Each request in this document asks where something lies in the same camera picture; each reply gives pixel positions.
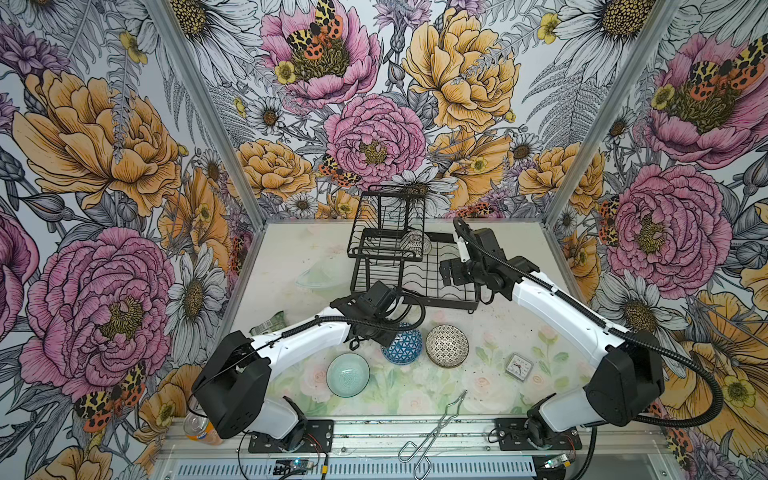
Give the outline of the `blue triangle pattern bowl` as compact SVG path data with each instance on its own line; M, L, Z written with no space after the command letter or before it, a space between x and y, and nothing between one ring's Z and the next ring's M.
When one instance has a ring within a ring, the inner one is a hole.
M414 363L423 351L423 336L418 329L401 331L396 334L388 347L382 347L384 358L394 365L405 366Z

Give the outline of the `white lattice pattern bowl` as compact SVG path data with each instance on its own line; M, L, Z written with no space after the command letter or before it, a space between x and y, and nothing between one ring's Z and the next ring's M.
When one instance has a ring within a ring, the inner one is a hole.
M425 232L411 230L400 239L399 247L407 258L423 258L431 253L432 242Z

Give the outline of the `mint green bowl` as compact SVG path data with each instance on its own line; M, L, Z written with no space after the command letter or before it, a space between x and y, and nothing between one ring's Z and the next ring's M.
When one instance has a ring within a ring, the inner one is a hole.
M359 395L368 385L369 379L368 362L355 353L345 353L336 357L326 373L329 390L341 398Z

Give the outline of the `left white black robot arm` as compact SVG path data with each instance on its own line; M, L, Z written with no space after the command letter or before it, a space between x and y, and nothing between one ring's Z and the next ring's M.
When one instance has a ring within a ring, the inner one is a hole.
M390 347L397 334L419 328L426 313L420 295L377 281L282 330L251 337L233 331L204 365L191 396L220 438L255 433L294 449L307 432L306 416L288 397L270 399L270 383L329 348L366 341Z

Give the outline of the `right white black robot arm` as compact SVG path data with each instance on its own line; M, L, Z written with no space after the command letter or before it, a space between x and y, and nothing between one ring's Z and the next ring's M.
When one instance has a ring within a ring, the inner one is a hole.
M527 258L506 258L491 229L473 229L462 218L452 223L459 255L441 262L444 283L484 286L527 309L568 340L594 369L585 386L553 394L528 410L521 432L531 447L552 448L558 436L577 426L590 428L592 436L602 425L624 427L631 422L684 429L705 425L721 413L722 388L704 367L661 346L648 332L633 333L599 315ZM705 382L711 400L702 413L682 420L647 415L665 391L666 359Z

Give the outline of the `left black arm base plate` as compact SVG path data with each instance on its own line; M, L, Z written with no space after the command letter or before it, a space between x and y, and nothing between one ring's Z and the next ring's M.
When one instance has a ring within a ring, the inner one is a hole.
M301 436L276 440L267 434L254 434L248 439L251 454L330 453L335 422L330 419L309 419Z

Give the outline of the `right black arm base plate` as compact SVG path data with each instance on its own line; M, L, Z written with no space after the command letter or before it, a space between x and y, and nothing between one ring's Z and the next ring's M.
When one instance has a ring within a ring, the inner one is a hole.
M497 444L501 451L578 451L583 448L576 429L555 432L542 421L523 417L496 418L487 440Z

